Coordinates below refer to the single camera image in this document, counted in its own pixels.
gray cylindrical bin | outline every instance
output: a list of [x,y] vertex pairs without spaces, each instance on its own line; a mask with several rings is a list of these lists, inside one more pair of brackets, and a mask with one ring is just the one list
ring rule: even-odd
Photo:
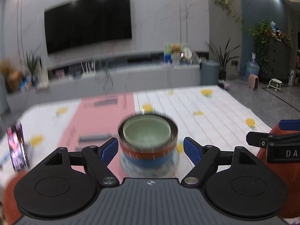
[[201,86],[211,86],[218,84],[220,65],[214,61],[205,61],[201,69]]

wall socket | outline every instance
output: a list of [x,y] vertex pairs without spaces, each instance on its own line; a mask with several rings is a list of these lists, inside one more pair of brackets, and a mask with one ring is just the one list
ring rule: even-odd
[[238,63],[239,63],[238,61],[231,61],[231,65],[232,65],[232,66],[237,66]]

phone screen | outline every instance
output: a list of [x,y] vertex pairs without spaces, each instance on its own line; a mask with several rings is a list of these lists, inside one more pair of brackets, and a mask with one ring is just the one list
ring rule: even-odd
[[7,128],[9,151],[15,171],[29,167],[27,155],[24,149],[24,137],[21,123],[15,123]]

bolt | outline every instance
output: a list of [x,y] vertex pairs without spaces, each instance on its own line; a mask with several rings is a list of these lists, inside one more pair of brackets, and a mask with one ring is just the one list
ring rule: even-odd
[[117,179],[115,177],[106,177],[102,179],[102,183],[106,185],[113,185],[114,183],[116,183],[116,181]]
[[199,180],[195,177],[188,177],[184,180],[187,185],[195,185],[199,182]]

black tv screen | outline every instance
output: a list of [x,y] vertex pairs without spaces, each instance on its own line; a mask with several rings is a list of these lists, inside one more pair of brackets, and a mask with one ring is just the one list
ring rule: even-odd
[[45,11],[48,53],[131,39],[130,0],[78,0]]

